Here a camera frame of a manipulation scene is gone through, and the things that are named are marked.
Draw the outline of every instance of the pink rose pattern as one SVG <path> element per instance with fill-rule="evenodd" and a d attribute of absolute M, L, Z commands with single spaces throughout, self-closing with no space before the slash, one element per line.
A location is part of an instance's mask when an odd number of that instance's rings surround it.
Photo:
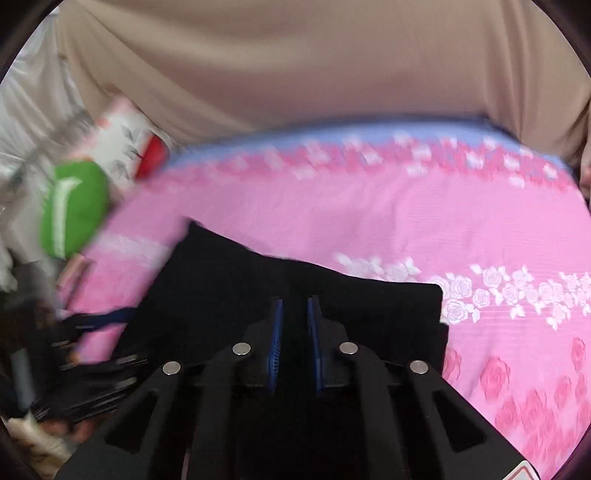
<path fill-rule="evenodd" d="M 509 383 L 510 377 L 509 366 L 497 356 L 490 357 L 480 373 L 480 386 L 484 390 L 486 400 L 497 400 L 501 391 Z"/>
<path fill-rule="evenodd" d="M 571 350 L 571 359 L 573 361 L 574 370 L 580 372 L 585 361 L 585 344 L 580 338 L 576 338 L 573 341 L 573 348 Z"/>
<path fill-rule="evenodd" d="M 462 373 L 462 357 L 453 348 L 447 348 L 443 362 L 442 377 L 453 385 Z"/>
<path fill-rule="evenodd" d="M 557 379 L 552 396 L 533 388 L 521 401 L 508 391 L 511 369 L 500 357 L 490 357 L 480 373 L 480 387 L 486 402 L 499 406 L 492 419 L 494 426 L 504 436 L 522 429 L 526 441 L 517 446 L 530 462 L 544 466 L 542 480 L 550 480 L 556 474 L 591 423 L 587 378 L 581 372 L 585 359 L 584 342 L 574 338 L 571 347 L 574 373 Z M 460 353 L 447 348 L 443 378 L 451 385 L 460 378 L 461 364 Z M 572 405 L 571 402 L 577 404 L 576 428 L 563 430 L 560 412 L 569 403 Z"/>

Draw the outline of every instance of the black cloth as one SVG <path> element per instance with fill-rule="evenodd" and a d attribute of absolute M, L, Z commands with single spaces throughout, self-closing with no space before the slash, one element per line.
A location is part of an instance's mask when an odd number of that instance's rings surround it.
<path fill-rule="evenodd" d="M 291 324 L 306 318 L 311 296 L 319 297 L 325 318 L 342 323 L 351 341 L 382 359 L 403 365 L 422 359 L 442 371 L 448 327 L 439 322 L 438 286 L 354 278 L 266 257 L 195 222 L 140 302 L 114 355 L 149 345 L 158 364 L 207 361 L 266 318 L 273 297 L 292 305 L 285 309 L 285 343 L 297 330 Z"/>
<path fill-rule="evenodd" d="M 232 422 L 237 478 L 366 478 L 363 418 L 354 390 L 318 395 L 307 329 L 307 299 L 342 323 L 350 340 L 383 360 L 415 359 L 441 372 L 447 326 L 441 289 L 348 277 L 305 262 L 265 257 L 196 223 L 138 306 L 114 355 L 146 349 L 154 366 L 196 364 L 242 340 L 246 327 L 283 299 L 274 395 L 236 401 Z"/>

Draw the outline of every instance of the white rose pattern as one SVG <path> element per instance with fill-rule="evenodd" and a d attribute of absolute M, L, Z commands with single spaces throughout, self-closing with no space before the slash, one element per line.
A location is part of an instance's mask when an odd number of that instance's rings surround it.
<path fill-rule="evenodd" d="M 525 179 L 523 177 L 509 177 L 509 183 L 519 189 L 525 188 Z"/>
<path fill-rule="evenodd" d="M 543 172 L 549 179 L 555 179 L 558 176 L 558 171 L 548 164 L 544 165 Z"/>
<path fill-rule="evenodd" d="M 470 318 L 476 323 L 481 310 L 506 305 L 511 319 L 525 317 L 524 305 L 530 305 L 552 329 L 571 318 L 573 309 L 580 308 L 584 316 L 591 314 L 591 276 L 558 273 L 559 280 L 535 282 L 526 266 L 509 275 L 504 266 L 482 268 L 470 265 L 468 274 L 445 273 L 422 278 L 422 272 L 412 258 L 382 265 L 380 257 L 351 259 L 336 254 L 335 260 L 345 267 L 346 273 L 355 277 L 375 280 L 431 283 L 443 292 L 441 321 L 456 325 Z"/>
<path fill-rule="evenodd" d="M 472 168 L 477 170 L 481 170 L 484 168 L 484 157 L 482 155 L 477 155 L 475 152 L 468 152 L 466 154 L 466 162 Z"/>
<path fill-rule="evenodd" d="M 420 175 L 425 175 L 427 173 L 427 169 L 423 167 L 420 163 L 414 163 L 412 165 L 407 166 L 407 173 L 411 177 L 418 177 Z"/>
<path fill-rule="evenodd" d="M 511 171 L 519 170 L 519 160 L 510 155 L 505 155 L 503 157 L 503 163 L 505 164 L 505 168 Z"/>
<path fill-rule="evenodd" d="M 124 259 L 138 261 L 145 268 L 159 268 L 170 254 L 170 248 L 142 237 L 127 237 L 116 233 L 103 232 L 97 239 L 99 251 Z"/>
<path fill-rule="evenodd" d="M 492 137 L 484 137 L 482 142 L 487 150 L 494 150 L 496 148 L 496 140 Z"/>
<path fill-rule="evenodd" d="M 431 160 L 431 147 L 429 145 L 419 145 L 412 147 L 411 153 L 415 160 Z"/>

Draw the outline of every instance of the pink floral bedspread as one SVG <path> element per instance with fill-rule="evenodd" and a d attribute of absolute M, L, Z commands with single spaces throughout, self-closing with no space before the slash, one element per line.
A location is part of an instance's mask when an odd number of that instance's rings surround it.
<path fill-rule="evenodd" d="M 137 304 L 185 216 L 262 254 L 440 285 L 445 379 L 544 480 L 587 430 L 591 219 L 568 173 L 526 148 L 311 140 L 166 171 L 87 250 L 74 309 Z"/>

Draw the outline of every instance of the green object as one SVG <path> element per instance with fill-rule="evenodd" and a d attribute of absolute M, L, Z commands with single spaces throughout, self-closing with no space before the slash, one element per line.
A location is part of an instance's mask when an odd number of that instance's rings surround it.
<path fill-rule="evenodd" d="M 94 236 L 109 207 L 109 180 L 93 161 L 56 167 L 41 219 L 41 247 L 68 259 Z"/>

